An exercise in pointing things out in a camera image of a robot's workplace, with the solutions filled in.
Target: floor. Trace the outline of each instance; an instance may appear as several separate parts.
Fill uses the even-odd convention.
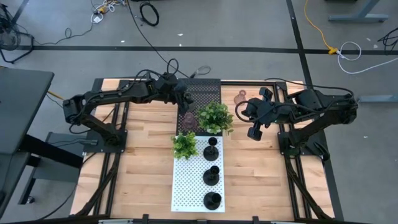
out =
[[[364,50],[382,50],[383,46],[377,39],[396,28],[397,1],[381,1],[372,10],[373,13],[390,15],[390,19],[384,23],[328,22],[329,14],[354,12],[364,2],[310,1],[308,16],[324,31],[328,43],[334,47],[339,48],[343,42],[354,41]],[[3,3],[9,6],[14,15],[22,0],[3,0]],[[297,49],[286,1],[161,0],[152,3],[160,13],[160,23],[157,27],[143,24],[141,29],[154,46]],[[305,0],[292,0],[292,3],[304,49],[325,49],[320,34],[305,20]],[[73,34],[81,34],[89,29],[90,7],[89,0],[30,0],[18,24],[25,27],[37,41],[53,42],[64,37],[67,27],[71,28]],[[134,13],[139,12],[139,3],[132,2],[132,7]],[[114,13],[106,14],[104,20],[94,25],[93,30],[83,37],[64,40],[58,45],[72,47],[36,50],[14,65],[3,61],[0,65],[53,72],[55,78],[50,89],[65,98],[88,91],[98,77],[133,76],[143,68],[163,72],[166,67],[154,52],[134,48],[147,47],[148,44],[138,33],[125,7],[116,7]],[[80,50],[78,46],[92,48]],[[279,77],[305,80],[300,57],[296,53],[195,50],[162,51],[161,54],[165,58],[177,58],[181,71],[188,74],[202,65],[209,65],[212,71],[207,77],[211,78],[259,80]],[[15,50],[6,56],[15,57],[20,53],[20,50]],[[356,96],[396,93],[398,62],[359,75],[348,75],[338,67],[336,55],[305,56],[314,84],[349,88]],[[343,66],[346,70],[357,71],[394,57],[397,56],[364,55],[357,62],[344,61]],[[394,223],[396,220],[398,150],[394,131],[398,125],[397,110],[397,104],[360,104],[358,117],[353,124],[332,126],[325,131],[347,221]],[[61,109],[45,99],[29,133],[44,139],[49,131],[67,133],[67,128]],[[24,177],[27,176],[28,169],[24,172]],[[16,205],[23,181],[24,178],[0,222],[40,218],[59,206],[74,187],[73,183],[37,181],[32,191],[37,202]],[[71,203],[69,201],[52,217],[67,216]]]

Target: black vase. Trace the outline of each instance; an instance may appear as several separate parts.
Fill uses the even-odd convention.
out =
[[[203,181],[209,186],[214,186],[220,180],[220,175],[218,175],[219,173],[220,168],[218,168],[218,166],[212,166],[203,174]]]
[[[205,207],[209,210],[216,210],[221,203],[221,195],[219,193],[209,192],[203,199]]]
[[[217,145],[217,138],[211,137],[211,138],[209,138],[208,142],[209,142],[209,145],[215,146],[215,145]]]
[[[203,151],[203,156],[207,161],[215,161],[218,158],[218,149],[214,146],[207,146]]]

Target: cable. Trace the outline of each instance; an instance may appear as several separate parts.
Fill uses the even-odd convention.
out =
[[[144,40],[152,47],[152,49],[154,49],[154,51],[156,52],[157,55],[159,55],[159,57],[165,62],[167,63],[167,65],[169,65],[169,62],[166,61],[166,59],[163,58],[163,56],[156,50],[156,48],[149,42],[149,40],[145,37],[145,35],[142,33],[141,29],[139,28],[139,25],[137,24],[136,18],[134,17],[134,14],[132,13],[131,10],[131,6],[129,1],[127,1],[127,6],[129,7],[130,10],[130,15],[134,21],[134,24],[136,25],[139,33],[141,34],[141,36],[144,38]],[[180,70],[176,69],[176,72],[180,73],[181,75],[185,76],[186,78],[189,78],[188,75],[184,74],[183,72],[181,72]]]
[[[80,139],[75,139],[75,141],[74,141],[74,142],[70,142],[70,143],[61,144],[61,145],[59,145],[59,146],[55,146],[55,147],[69,146],[69,145],[71,145],[71,144],[76,144],[76,143],[79,143],[79,142],[80,142]]]
[[[61,106],[61,104],[59,104],[57,101],[51,99],[51,97],[50,97],[48,94],[46,94],[46,97],[48,97],[52,102],[56,103],[59,107],[61,107],[61,109],[63,109],[63,107]]]
[[[92,155],[90,155],[89,157],[87,157],[87,159],[84,160],[84,162],[81,164],[80,169],[81,169],[81,168],[84,166],[84,164],[85,164],[89,159],[91,159],[95,154],[96,154],[96,152],[92,153]],[[52,212],[48,213],[47,215],[43,216],[42,218],[37,219],[36,221],[44,220],[44,219],[48,218],[49,216],[51,216],[52,214],[54,214],[55,212],[57,212],[60,208],[62,208],[62,207],[68,202],[68,200],[70,199],[70,197],[73,195],[73,193],[74,193],[74,191],[76,190],[76,188],[77,188],[77,184],[76,184],[75,187],[73,188],[72,192],[70,192],[70,194],[69,194],[69,196],[67,197],[67,199],[65,199],[65,201],[62,202],[60,206],[58,206],[56,209],[54,209]]]
[[[89,28],[88,30],[84,31],[84,33],[72,35],[72,29],[69,28],[69,27],[67,27],[67,28],[65,29],[65,37],[62,38],[62,39],[60,39],[60,40],[58,40],[58,41],[56,41],[56,42],[46,42],[46,43],[43,43],[43,44],[42,44],[42,43],[40,43],[40,42],[37,41],[37,40],[34,40],[34,41],[36,42],[36,44],[39,44],[39,45],[48,45],[48,44],[57,45],[59,42],[61,42],[61,41],[63,41],[63,40],[71,39],[71,38],[74,38],[74,37],[82,37],[82,36],[86,35],[87,33],[89,33],[89,32],[92,31],[92,30],[93,30],[93,23],[91,23],[90,28]]]
[[[56,94],[56,93],[54,93],[54,92],[52,92],[52,91],[47,91],[47,93],[49,93],[49,94],[51,94],[52,96],[54,96],[54,97],[57,97],[58,99],[60,99],[60,100],[63,100],[63,97],[61,97],[60,95],[58,95],[58,94]]]
[[[354,98],[354,92],[352,92],[351,90],[347,89],[347,88],[342,88],[342,87],[333,87],[333,86],[321,86],[321,85],[309,85],[309,84],[303,84],[303,83],[296,83],[296,82],[292,82],[292,81],[288,81],[285,80],[283,78],[266,78],[264,81],[268,81],[268,80],[282,80],[284,82],[288,82],[288,83],[293,83],[296,85],[302,85],[302,86],[308,86],[308,87],[316,87],[316,88],[326,88],[326,89],[331,89],[331,90],[343,90],[343,91],[347,91],[348,93],[351,94],[351,99]]]
[[[397,31],[398,31],[398,28],[395,28],[392,31],[390,31],[387,35],[385,35],[384,37],[382,37],[382,38],[380,38],[378,40],[378,42],[382,41],[382,43],[384,45],[384,53],[385,53],[385,55],[391,54],[392,50],[394,50],[394,47],[398,43],[398,36],[390,37],[390,35],[392,33],[397,32]],[[396,39],[396,40],[393,43],[388,44],[388,40],[391,40],[391,39]]]
[[[154,11],[154,13],[156,15],[156,22],[155,23],[151,23],[145,18],[144,13],[142,13],[142,9],[144,8],[144,6],[149,6]],[[159,13],[157,12],[155,6],[153,6],[149,1],[140,3],[139,12],[141,13],[142,20],[144,22],[146,22],[148,25],[154,27],[154,26],[157,26],[159,24]]]
[[[70,141],[56,141],[56,142],[48,142],[49,144],[57,144],[57,143],[61,143],[61,142],[73,142],[76,140],[85,140],[85,138],[76,138],[74,140],[70,140]]]
[[[358,50],[359,50],[359,55],[358,55],[356,58],[351,59],[351,58],[348,58],[348,57],[346,57],[346,56],[343,55],[343,47],[344,47],[346,44],[353,44],[353,45],[357,46],[357,48],[358,48]],[[388,62],[380,63],[380,64],[378,64],[378,65],[374,65],[374,66],[372,66],[372,67],[366,68],[366,69],[361,70],[361,71],[357,71],[357,72],[348,72],[348,71],[346,71],[345,69],[343,69],[343,66],[341,66],[340,58],[343,58],[343,59],[348,60],[348,61],[350,61],[350,62],[353,62],[353,61],[358,60],[358,59],[361,57],[361,55],[362,55],[362,49],[361,49],[361,47],[360,47],[357,43],[355,43],[355,42],[347,41],[347,42],[343,43],[343,45],[340,47],[340,51],[339,51],[339,50],[337,51],[337,54],[338,54],[338,55],[337,55],[337,62],[338,62],[338,65],[340,66],[340,68],[342,69],[343,72],[345,72],[345,73],[347,73],[347,74],[350,74],[350,75],[355,75],[355,74],[363,73],[363,72],[366,72],[366,71],[368,71],[368,70],[370,70],[370,69],[372,69],[372,68],[377,68],[377,67],[379,67],[379,66],[381,66],[381,65],[386,65],[386,64],[388,64],[388,63],[391,63],[391,62],[393,62],[393,61],[398,60],[398,57],[397,57],[397,58],[392,59],[392,60],[390,60],[390,61],[388,61]]]
[[[346,89],[346,88],[333,87],[333,86],[308,85],[308,84],[296,83],[296,82],[284,80],[283,78],[266,78],[264,81],[267,81],[267,80],[282,80],[282,81],[285,81],[285,82],[293,83],[293,84],[296,84],[296,85],[302,85],[302,86],[311,86],[311,87],[316,87],[316,88],[326,88],[326,89],[343,90],[343,91],[347,91],[347,92],[349,92],[349,93],[351,94],[351,98],[347,98],[347,99],[343,99],[343,100],[334,100],[334,101],[330,102],[330,103],[328,104],[328,106],[327,106],[324,110],[320,110],[320,111],[313,110],[313,109],[311,109],[311,108],[309,108],[309,107],[302,106],[302,105],[298,105],[298,104],[295,104],[295,103],[283,103],[283,104],[280,104],[280,105],[276,105],[276,106],[274,107],[274,109],[276,109],[276,108],[278,108],[278,107],[281,107],[281,106],[294,106],[294,107],[297,107],[297,108],[301,108],[301,109],[303,109],[303,110],[307,110],[307,111],[312,112],[312,113],[322,114],[322,113],[327,112],[335,103],[350,101],[350,100],[352,100],[352,99],[354,98],[354,93],[353,93],[351,90]],[[243,122],[246,122],[246,123],[253,123],[253,122],[256,122],[256,121],[260,120],[261,118],[265,117],[268,113],[271,112],[271,111],[269,111],[269,112],[267,112],[267,113],[264,113],[264,114],[258,116],[257,118],[254,118],[254,119],[243,119],[243,118],[239,115],[239,113],[238,113],[238,107],[239,107],[240,105],[244,104],[244,103],[248,103],[248,104],[250,104],[250,105],[255,106],[255,104],[253,104],[253,103],[251,103],[251,102],[249,102],[249,101],[241,101],[241,102],[239,102],[239,103],[235,106],[235,114],[236,114],[236,116],[238,117],[238,119],[240,119],[240,120],[243,121]]]
[[[104,19],[104,14],[106,14],[108,11],[114,12],[114,6],[121,5],[121,3],[115,0],[104,0],[102,4],[96,7],[91,1],[91,5],[93,6],[94,11],[92,12],[90,22],[94,24],[99,24]]]
[[[124,93],[125,91],[130,90],[130,89],[134,86],[134,84],[136,83],[137,77],[138,77],[139,74],[141,74],[142,72],[153,73],[153,74],[157,75],[158,77],[161,76],[160,73],[155,72],[155,71],[153,71],[153,70],[150,70],[150,69],[143,69],[143,70],[141,70],[141,71],[139,71],[139,72],[137,73],[135,79],[133,79],[132,83],[131,83],[127,88],[123,89],[123,88],[125,87],[125,86],[123,86],[123,87],[121,87],[121,88],[118,88],[118,90],[121,90],[122,93]],[[80,112],[79,112],[76,116],[73,117],[73,119],[79,118],[79,117],[83,114],[83,112],[84,112],[86,106],[89,104],[89,102],[90,102],[91,100],[95,99],[96,97],[99,97],[99,96],[100,96],[100,94],[98,93],[98,94],[95,94],[95,95],[93,95],[92,97],[90,97],[88,100],[86,100],[86,104],[83,106],[83,108],[80,110]],[[70,131],[71,133],[73,133],[73,132],[72,132],[72,126],[73,126],[73,125],[71,125],[71,126],[69,127],[69,131]]]
[[[203,70],[203,69],[208,69],[208,71],[200,72],[200,70]],[[204,65],[204,66],[199,67],[196,71],[194,71],[194,73],[189,78],[195,78],[195,76],[197,76],[197,75],[207,75],[210,72],[211,72],[211,67],[208,65]]]
[[[314,28],[316,28],[316,29],[321,33],[322,39],[323,39],[323,43],[325,43],[325,45],[326,45],[326,46],[328,47],[328,49],[329,49],[329,54],[332,55],[332,54],[337,53],[338,49],[335,48],[335,47],[330,47],[330,46],[328,45],[328,43],[327,43],[326,40],[325,40],[325,36],[323,35],[322,30],[319,29],[316,25],[314,25],[314,24],[311,22],[311,20],[308,18],[308,16],[307,16],[307,4],[308,4],[308,0],[306,0],[306,1],[305,1],[305,4],[304,4],[304,16],[305,16],[305,18],[306,18],[307,21],[311,24],[311,26],[313,26]]]
[[[167,73],[170,73],[169,72],[169,66],[171,66],[171,67],[173,67],[172,65],[171,65],[171,62],[172,61],[175,61],[175,63],[177,64],[177,68],[175,68],[175,71],[172,73],[173,75],[175,75],[176,74],[176,72],[178,71],[178,68],[180,68],[180,64],[178,63],[178,60],[177,59],[175,59],[175,58],[171,58],[170,60],[169,60],[169,62],[167,62],[167,68],[166,68],[166,71],[167,71]]]

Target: black cable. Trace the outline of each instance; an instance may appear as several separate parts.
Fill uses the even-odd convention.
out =
[[[69,126],[69,132],[72,133],[72,134],[84,134],[84,133],[87,133],[87,132],[91,131],[91,129],[89,129],[89,130],[86,130],[86,131],[74,132],[74,131],[72,131],[72,127],[73,126],[74,126],[74,124],[71,124]]]
[[[85,140],[85,138],[76,138],[76,139],[74,139],[74,140],[70,140],[70,141],[56,141],[56,142],[47,142],[47,143],[49,143],[49,144],[58,144],[58,143],[69,143],[69,142],[73,142],[73,141],[76,141],[76,140]]]
[[[168,61],[166,61],[166,59],[163,58],[163,56],[156,50],[156,48],[149,42],[149,40],[148,40],[148,39],[145,37],[145,35],[142,33],[141,29],[139,28],[139,25],[137,24],[136,18],[134,17],[134,14],[132,13],[131,6],[130,6],[129,1],[127,1],[127,6],[129,7],[130,15],[131,15],[131,17],[132,17],[132,19],[133,19],[133,21],[134,21],[134,24],[136,25],[136,27],[137,27],[139,33],[141,34],[141,36],[142,36],[142,37],[145,39],[145,41],[152,47],[152,49],[154,49],[154,51],[157,53],[157,55],[159,55],[159,57],[160,57],[165,63],[168,63]],[[184,74],[184,73],[181,72],[180,70],[176,69],[176,71],[179,72],[181,75],[185,76],[186,78],[189,78],[188,75]]]
[[[126,85],[129,85],[127,88],[123,89],[123,88],[125,87],[125,86],[123,86],[123,87],[121,87],[121,88],[118,88],[118,90],[121,90],[122,93],[124,93],[125,91],[130,90],[130,89],[132,88],[132,86],[134,86],[134,84],[136,83],[137,77],[138,77],[142,72],[149,72],[149,73],[153,73],[153,74],[155,74],[155,75],[157,75],[157,76],[161,76],[160,73],[155,72],[155,71],[153,71],[153,70],[150,70],[150,69],[143,69],[143,70],[141,70],[141,71],[139,71],[139,72],[137,73],[137,75],[136,75],[136,77],[133,79],[132,83],[126,84]],[[112,93],[102,93],[102,94],[103,94],[103,95],[110,95],[110,94],[112,94]],[[86,109],[86,106],[88,105],[88,103],[89,103],[91,100],[93,100],[93,99],[95,99],[96,97],[99,97],[99,96],[100,96],[100,94],[98,93],[98,94],[95,94],[95,95],[93,95],[92,97],[90,97],[88,100],[86,100],[86,104],[83,106],[83,108],[80,110],[80,112],[79,112],[76,116],[73,117],[73,119],[78,119],[78,118],[83,114],[83,112],[84,112],[84,110]],[[73,126],[73,125],[71,125],[71,126],[69,127],[69,131],[70,131],[71,133],[73,133],[73,132],[72,132],[72,126]]]
[[[264,81],[268,81],[268,80],[282,80],[282,81],[284,81],[284,82],[293,83],[293,84],[302,85],[302,86],[317,87],[317,88],[326,88],[326,89],[331,89],[331,90],[343,90],[343,91],[347,91],[348,93],[351,94],[351,99],[354,98],[354,92],[352,92],[352,91],[349,90],[349,89],[342,88],[342,87],[320,86],[320,85],[308,85],[308,84],[296,83],[296,82],[288,81],[288,80],[285,80],[285,79],[283,79],[283,78],[266,78]]]
[[[276,105],[274,107],[274,109],[276,109],[278,107],[281,107],[281,106],[294,106],[294,107],[297,107],[297,108],[301,108],[303,110],[307,110],[307,111],[312,112],[312,113],[322,114],[322,113],[327,112],[334,104],[336,104],[338,102],[343,102],[343,101],[344,102],[350,101],[350,100],[352,100],[354,98],[354,93],[351,90],[346,89],[346,88],[332,87],[332,86],[320,86],[320,85],[307,85],[307,84],[303,84],[303,83],[295,83],[295,82],[292,82],[292,81],[284,80],[283,78],[266,78],[264,81],[267,81],[267,80],[282,80],[282,81],[285,81],[285,82],[289,82],[289,83],[293,83],[293,84],[297,84],[297,85],[302,85],[302,86],[312,86],[312,87],[317,87],[317,88],[344,90],[344,91],[347,91],[347,92],[349,92],[351,94],[351,98],[343,99],[343,100],[334,100],[334,101],[330,102],[328,104],[328,106],[324,110],[321,110],[321,111],[313,110],[313,109],[311,109],[309,107],[302,106],[302,105],[297,105],[297,104],[294,104],[294,103],[283,103],[283,104],[280,104],[280,105]],[[261,118],[265,117],[268,113],[271,112],[271,111],[269,111],[267,113],[264,113],[264,114],[258,116],[257,118],[254,118],[254,119],[243,119],[238,113],[238,107],[240,105],[244,104],[244,103],[248,103],[248,104],[251,104],[251,105],[255,106],[255,104],[253,104],[253,103],[251,103],[249,101],[241,101],[235,106],[235,114],[238,117],[238,119],[240,119],[243,122],[247,122],[247,123],[256,122],[256,121],[260,120]]]
[[[77,141],[75,141],[75,142],[65,143],[65,144],[61,144],[61,145],[59,145],[59,146],[55,146],[55,147],[69,146],[69,145],[71,145],[71,144],[76,144],[76,143],[79,143],[79,142],[80,142],[79,139],[76,139],[76,140],[77,140]]]
[[[61,107],[61,109],[63,109],[63,107],[61,106],[61,104],[59,104],[57,101],[55,101],[55,99],[52,99],[48,93],[45,94],[46,97],[48,97],[52,102],[56,103],[59,107]]]
[[[149,22],[149,21],[145,18],[144,13],[142,13],[142,9],[143,9],[145,6],[149,6],[149,7],[154,11],[154,13],[155,13],[155,15],[156,15],[156,22],[155,22],[155,23]],[[149,1],[148,1],[148,2],[142,2],[142,3],[140,3],[140,5],[139,5],[139,12],[141,13],[142,20],[143,20],[144,22],[146,22],[146,24],[148,24],[148,25],[150,25],[150,26],[153,26],[153,27],[154,27],[154,26],[157,26],[157,25],[159,24],[159,13],[157,12],[155,6],[153,6]]]
[[[92,153],[92,155],[90,155],[89,157],[87,157],[87,159],[81,164],[80,169],[84,166],[84,164],[91,159],[94,155],[96,154],[96,152]],[[67,199],[62,202],[62,204],[60,206],[58,206],[56,209],[54,209],[52,212],[48,213],[47,215],[43,216],[42,218],[37,219],[36,221],[39,220],[44,220],[45,218],[48,218],[49,216],[51,216],[52,214],[54,214],[55,212],[57,212],[60,208],[62,208],[70,199],[70,197],[73,195],[74,191],[76,190],[77,184],[75,185],[75,187],[73,188],[72,192],[70,192],[69,196],[67,197]]]
[[[172,65],[171,65],[171,62],[172,61],[175,61],[175,63],[177,64],[177,68],[175,68],[175,71],[172,73],[173,75],[175,75],[176,74],[176,72],[178,71],[178,68],[180,68],[180,64],[178,63],[178,60],[177,59],[175,59],[175,58],[171,58],[170,60],[169,60],[169,62],[167,62],[167,68],[166,68],[166,72],[167,73],[170,73],[169,72],[169,66],[171,66],[171,67],[173,67]]]
[[[82,34],[75,34],[75,35],[72,35],[72,29],[69,28],[69,27],[67,27],[67,28],[65,29],[65,38],[59,39],[59,40],[56,41],[55,43],[54,43],[54,42],[46,42],[46,43],[41,44],[41,43],[40,43],[39,41],[37,41],[37,40],[34,40],[34,41],[35,41],[37,44],[39,44],[39,45],[47,45],[47,44],[57,45],[59,42],[61,42],[61,41],[63,41],[63,40],[71,39],[71,38],[74,38],[74,37],[82,37],[82,36],[86,35],[87,33],[89,33],[90,31],[93,30],[93,26],[94,26],[94,24],[91,23],[91,26],[90,26],[90,28],[89,28],[88,30],[86,30],[86,31],[85,31],[84,33],[82,33]]]
[[[95,9],[98,7],[98,6],[100,6],[101,4],[94,4],[93,3],[93,0],[90,0],[90,3],[91,3],[91,11],[92,11],[92,13],[95,13]]]
[[[385,55],[389,55],[391,54],[392,50],[394,50],[394,47],[396,46],[396,44],[398,43],[398,36],[395,37],[390,37],[390,35],[394,32],[397,32],[398,28],[393,29],[392,31],[390,31],[387,35],[385,35],[384,37],[380,38],[378,40],[378,42],[382,41],[383,45],[384,45],[384,53]],[[395,39],[395,41],[393,41],[392,43],[388,43],[388,40],[391,39]]]

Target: potted plant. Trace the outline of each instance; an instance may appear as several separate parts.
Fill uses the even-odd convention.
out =
[[[210,102],[204,108],[198,110],[199,126],[210,134],[225,131],[227,134],[233,132],[232,117],[225,104]]]
[[[181,159],[185,157],[185,159],[189,159],[191,156],[198,155],[195,133],[190,131],[186,136],[180,133],[177,137],[172,137],[172,141],[174,158]]]

